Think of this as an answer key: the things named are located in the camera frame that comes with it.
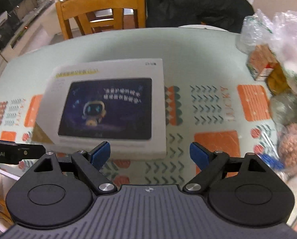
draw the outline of robot face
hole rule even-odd
[[[97,116],[103,110],[103,105],[100,103],[94,103],[87,106],[85,113],[87,116]]]

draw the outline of table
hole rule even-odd
[[[30,142],[33,125],[23,126],[26,113],[30,103],[41,98],[54,67],[96,60],[162,58],[167,157],[145,162],[109,161],[102,170],[109,179],[117,185],[183,185],[199,171],[189,158],[193,141],[231,156],[267,152],[260,131],[265,130],[276,142],[268,114],[269,92],[264,82],[255,82],[250,76],[245,66],[247,56],[235,47],[237,35],[194,28],[109,31],[15,58],[0,79],[0,105],[6,105],[0,139]],[[25,160],[13,171],[21,175],[32,164]]]

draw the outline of yellow-brown item in bag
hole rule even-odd
[[[278,95],[290,89],[286,77],[278,63],[267,78],[267,86],[273,95]]]
[[[265,81],[278,64],[268,45],[257,45],[249,55],[247,67],[254,80]]]

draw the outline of orange square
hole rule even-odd
[[[35,95],[32,97],[30,106],[24,120],[25,127],[33,127],[36,122],[36,116],[38,115],[38,110],[42,100],[42,94]]]
[[[2,131],[0,140],[14,142],[16,135],[17,135],[17,133],[14,131]]]
[[[238,85],[237,90],[247,121],[270,119],[269,101],[264,87],[261,85]]]
[[[194,140],[211,152],[221,150],[231,157],[240,157],[239,139],[236,130],[196,133]]]

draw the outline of bag of peanuts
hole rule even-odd
[[[286,168],[297,165],[297,123],[285,127],[278,145],[278,155]]]

